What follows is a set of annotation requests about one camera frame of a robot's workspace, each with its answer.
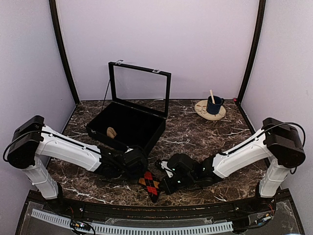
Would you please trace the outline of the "argyle patterned sock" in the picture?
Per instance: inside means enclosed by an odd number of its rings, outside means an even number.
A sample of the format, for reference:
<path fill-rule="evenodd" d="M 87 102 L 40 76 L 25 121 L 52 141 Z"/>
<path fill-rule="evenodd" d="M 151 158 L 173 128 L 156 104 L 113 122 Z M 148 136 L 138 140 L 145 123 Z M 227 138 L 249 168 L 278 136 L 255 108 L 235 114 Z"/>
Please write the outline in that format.
<path fill-rule="evenodd" d="M 156 203 L 161 193 L 159 179 L 150 171 L 146 171 L 144 175 L 139 178 L 138 183 L 147 191 L 151 201 Z"/>

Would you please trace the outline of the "brown ribbed sock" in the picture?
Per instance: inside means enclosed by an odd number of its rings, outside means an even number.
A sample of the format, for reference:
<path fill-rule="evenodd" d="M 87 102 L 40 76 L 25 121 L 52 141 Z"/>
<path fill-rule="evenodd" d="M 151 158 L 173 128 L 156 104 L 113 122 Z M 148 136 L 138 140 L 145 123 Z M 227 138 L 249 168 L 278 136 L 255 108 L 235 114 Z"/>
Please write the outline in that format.
<path fill-rule="evenodd" d="M 111 139 L 114 139 L 117 136 L 117 133 L 112 127 L 108 127 L 107 128 L 107 136 Z"/>

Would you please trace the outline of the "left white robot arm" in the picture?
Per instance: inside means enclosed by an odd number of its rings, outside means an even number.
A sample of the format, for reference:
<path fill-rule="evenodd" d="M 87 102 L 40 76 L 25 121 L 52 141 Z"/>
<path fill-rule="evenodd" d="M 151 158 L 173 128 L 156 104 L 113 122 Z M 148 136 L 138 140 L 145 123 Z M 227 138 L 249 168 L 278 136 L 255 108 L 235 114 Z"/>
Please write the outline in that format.
<path fill-rule="evenodd" d="M 40 156 L 75 164 L 106 178 L 124 174 L 130 179 L 138 179 L 148 167 L 146 153 L 141 147 L 131 146 L 123 152 L 85 144 L 54 131 L 45 125 L 44 117 L 34 116 L 15 130 L 2 157 L 22 170 L 58 213 L 66 213 L 69 203 L 62 197 L 61 186 L 52 179 Z"/>

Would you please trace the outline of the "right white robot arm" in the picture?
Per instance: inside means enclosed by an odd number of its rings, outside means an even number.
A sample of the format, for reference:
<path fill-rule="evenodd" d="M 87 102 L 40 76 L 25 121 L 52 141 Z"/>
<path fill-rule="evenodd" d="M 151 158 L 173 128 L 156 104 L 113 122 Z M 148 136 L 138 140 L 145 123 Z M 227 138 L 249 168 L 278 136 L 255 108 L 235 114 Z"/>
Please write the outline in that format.
<path fill-rule="evenodd" d="M 247 140 L 202 162 L 183 153 L 174 154 L 159 164 L 167 173 L 160 187 L 166 194 L 191 185 L 208 187 L 254 162 L 271 158 L 270 166 L 257 187 L 257 196 L 250 200 L 249 205 L 253 212 L 261 212 L 290 170 L 303 164 L 306 158 L 303 148 L 306 138 L 299 136 L 299 129 L 302 126 L 297 123 L 269 117 L 263 120 L 262 128 Z"/>

